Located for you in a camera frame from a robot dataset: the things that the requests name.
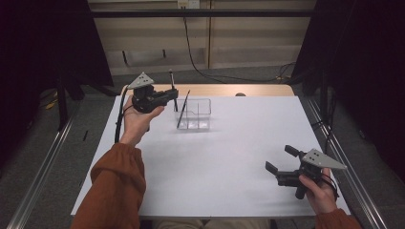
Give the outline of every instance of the cable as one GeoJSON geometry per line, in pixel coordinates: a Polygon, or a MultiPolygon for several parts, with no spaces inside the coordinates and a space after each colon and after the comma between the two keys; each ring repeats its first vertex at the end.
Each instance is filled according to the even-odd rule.
{"type": "Polygon", "coordinates": [[[191,48],[190,48],[190,41],[188,38],[188,27],[187,27],[187,19],[184,17],[183,18],[183,22],[184,22],[184,28],[185,28],[185,36],[187,38],[187,46],[188,46],[188,54],[190,56],[190,61],[191,61],[191,65],[193,66],[194,70],[199,73],[202,77],[226,84],[226,82],[216,79],[216,77],[221,77],[221,78],[230,78],[230,79],[236,79],[236,80],[244,80],[244,81],[251,81],[251,82],[258,82],[258,83],[267,83],[267,82],[271,82],[277,79],[277,77],[274,77],[272,79],[267,79],[267,80],[260,80],[260,79],[247,79],[247,78],[241,78],[241,77],[234,77],[234,76],[228,76],[228,75],[214,75],[214,74],[206,74],[206,73],[202,73],[200,70],[197,69],[196,65],[194,64],[194,60],[193,60],[193,56],[191,54],[191,48]]]}
{"type": "Polygon", "coordinates": [[[298,229],[297,223],[295,222],[294,219],[291,219],[292,223],[294,224],[295,228],[298,229]]]}
{"type": "Polygon", "coordinates": [[[330,141],[330,136],[331,136],[331,132],[332,132],[332,128],[333,128],[333,115],[334,115],[334,111],[336,109],[336,94],[333,92],[331,98],[330,98],[330,108],[329,108],[329,112],[328,112],[328,121],[329,121],[329,131],[328,131],[328,135],[327,135],[327,139],[325,141],[325,147],[324,147],[324,154],[327,155],[328,154],[328,143],[330,141]]]}
{"type": "Polygon", "coordinates": [[[125,87],[125,90],[122,93],[121,103],[119,104],[118,118],[117,118],[117,123],[116,123],[117,126],[116,126],[115,143],[119,142],[119,135],[120,135],[120,131],[121,131],[122,118],[124,117],[125,111],[128,109],[128,108],[126,108],[125,111],[121,112],[123,104],[124,104],[124,100],[125,100],[125,95],[126,95],[127,92],[128,92],[128,86],[125,87]]]}
{"type": "Polygon", "coordinates": [[[280,67],[280,71],[279,71],[279,78],[280,78],[280,84],[283,81],[283,74],[286,72],[286,70],[289,68],[289,66],[295,65],[296,62],[291,62],[289,64],[283,65],[282,67],[280,67]]]}

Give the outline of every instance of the white paper sheet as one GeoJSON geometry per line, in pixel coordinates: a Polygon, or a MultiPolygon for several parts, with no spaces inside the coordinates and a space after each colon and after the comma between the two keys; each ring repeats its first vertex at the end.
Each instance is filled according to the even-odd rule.
{"type": "MultiPolygon", "coordinates": [[[[298,97],[212,96],[208,132],[177,130],[173,101],[155,118],[138,147],[147,190],[140,215],[148,218],[278,218],[313,216],[296,188],[278,186],[265,169],[298,169],[286,145],[321,150],[298,97]]],[[[114,144],[120,96],[96,150],[92,166],[114,144]]],[[[89,174],[72,215],[91,187],[89,174]]],[[[349,213],[343,197],[338,207],[349,213]]]]}

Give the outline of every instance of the brown sleeve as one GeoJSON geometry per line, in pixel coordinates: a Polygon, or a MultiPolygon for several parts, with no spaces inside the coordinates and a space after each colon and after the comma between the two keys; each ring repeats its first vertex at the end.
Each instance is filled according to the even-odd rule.
{"type": "Polygon", "coordinates": [[[346,215],[342,209],[316,216],[315,229],[361,229],[360,224],[353,217],[346,215]]]}
{"type": "Polygon", "coordinates": [[[146,190],[140,150],[116,143],[93,167],[91,178],[71,228],[139,228],[146,190]]]}

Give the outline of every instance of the black cable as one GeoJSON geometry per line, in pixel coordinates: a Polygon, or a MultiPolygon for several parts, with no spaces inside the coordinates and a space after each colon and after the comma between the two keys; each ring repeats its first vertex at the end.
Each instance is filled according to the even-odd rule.
{"type": "Polygon", "coordinates": [[[207,73],[202,73],[200,70],[197,69],[196,65],[194,64],[193,56],[191,54],[191,48],[190,48],[190,41],[188,38],[188,27],[187,27],[187,19],[184,17],[183,18],[184,22],[184,28],[185,28],[185,36],[187,38],[187,46],[188,46],[188,54],[190,56],[190,61],[191,65],[193,66],[194,70],[199,73],[202,77],[226,84],[226,82],[216,79],[215,77],[221,77],[221,78],[230,78],[230,79],[236,79],[236,80],[244,80],[244,81],[250,81],[250,82],[257,82],[257,83],[267,83],[271,82],[277,79],[277,77],[272,78],[272,79],[265,79],[265,80],[260,80],[260,79],[247,79],[247,78],[241,78],[241,77],[234,77],[234,76],[228,76],[228,75],[219,75],[219,74],[207,74],[207,73]]]}
{"type": "Polygon", "coordinates": [[[298,229],[297,223],[295,222],[294,219],[291,219],[292,223],[294,224],[295,228],[298,229]]]}
{"type": "Polygon", "coordinates": [[[131,106],[125,108],[125,110],[124,110],[124,112],[123,112],[122,114],[125,115],[125,112],[126,112],[128,109],[132,108],[132,107],[134,107],[134,105],[131,105],[131,106]]]}
{"type": "Polygon", "coordinates": [[[124,92],[122,93],[122,98],[121,98],[121,103],[119,105],[119,111],[118,111],[118,118],[117,118],[117,123],[116,123],[116,138],[115,138],[115,143],[119,142],[119,135],[121,132],[121,124],[122,124],[122,118],[124,117],[124,112],[122,111],[123,105],[124,105],[124,100],[125,100],[125,95],[128,92],[128,86],[125,87],[124,92]]]}
{"type": "Polygon", "coordinates": [[[331,98],[330,98],[330,108],[329,108],[329,112],[328,112],[328,121],[329,121],[329,131],[328,131],[328,135],[327,135],[327,139],[325,141],[325,147],[324,147],[324,154],[327,155],[328,154],[328,143],[330,141],[330,136],[332,133],[332,129],[333,129],[333,115],[334,115],[334,111],[336,109],[336,94],[333,93],[331,98]]]}
{"type": "Polygon", "coordinates": [[[57,90],[52,90],[50,93],[47,93],[47,94],[41,96],[41,97],[39,98],[39,100],[42,100],[42,99],[48,97],[49,95],[56,93],[56,91],[57,91],[57,90]]]}
{"type": "Polygon", "coordinates": [[[295,65],[295,62],[291,62],[291,63],[289,63],[289,64],[285,64],[285,65],[283,65],[282,67],[280,67],[280,70],[279,70],[279,78],[280,78],[280,84],[282,83],[282,81],[283,81],[283,74],[286,72],[286,70],[289,68],[289,66],[292,66],[292,65],[295,65]]]}
{"type": "Polygon", "coordinates": [[[339,198],[339,195],[337,194],[337,187],[336,187],[336,186],[333,186],[333,184],[336,185],[336,184],[334,183],[333,179],[330,179],[330,180],[333,182],[333,184],[331,184],[329,181],[325,180],[324,178],[321,178],[321,179],[322,179],[322,181],[323,181],[324,183],[328,184],[328,185],[331,187],[331,189],[333,190],[334,200],[336,201],[337,198],[339,198]]]}

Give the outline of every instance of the clear plastic container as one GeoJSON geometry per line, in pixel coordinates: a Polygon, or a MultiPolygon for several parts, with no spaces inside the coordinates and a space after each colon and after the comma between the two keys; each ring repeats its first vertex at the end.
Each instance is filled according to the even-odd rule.
{"type": "Polygon", "coordinates": [[[176,125],[180,130],[209,130],[211,117],[211,100],[209,98],[187,99],[184,112],[181,109],[184,99],[178,99],[179,110],[175,111],[176,125]]]}

